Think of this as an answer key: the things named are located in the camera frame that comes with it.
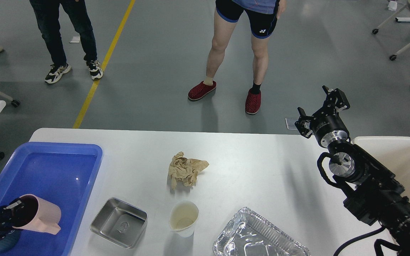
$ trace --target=metal tray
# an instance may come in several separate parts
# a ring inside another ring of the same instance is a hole
[[[306,247],[248,207],[228,222],[213,251],[216,256],[310,256]]]
[[[99,211],[90,229],[121,247],[133,248],[145,230],[147,218],[145,211],[111,198]]]

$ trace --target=hand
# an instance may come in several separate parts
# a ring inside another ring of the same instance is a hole
[[[281,17],[281,13],[286,10],[286,0],[280,0],[278,6],[278,13],[276,14],[276,18],[279,19]]]

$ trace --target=brown paper towel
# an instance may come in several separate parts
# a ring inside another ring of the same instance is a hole
[[[183,182],[183,185],[190,187],[195,185],[197,175],[208,167],[208,162],[198,159],[187,159],[183,157],[183,152],[178,152],[172,157],[169,165],[169,178],[172,179],[171,188],[176,188],[177,182]]]

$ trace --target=white sock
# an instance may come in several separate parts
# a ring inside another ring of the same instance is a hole
[[[208,76],[204,80],[204,84],[208,86],[213,86],[213,78],[209,78]]]

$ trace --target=jeans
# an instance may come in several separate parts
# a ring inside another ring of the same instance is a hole
[[[60,4],[69,16],[75,31],[80,34],[80,42],[85,52],[83,60],[97,60],[96,39],[84,0],[30,0],[30,3],[36,15],[37,26],[55,65],[66,64],[58,21]]]

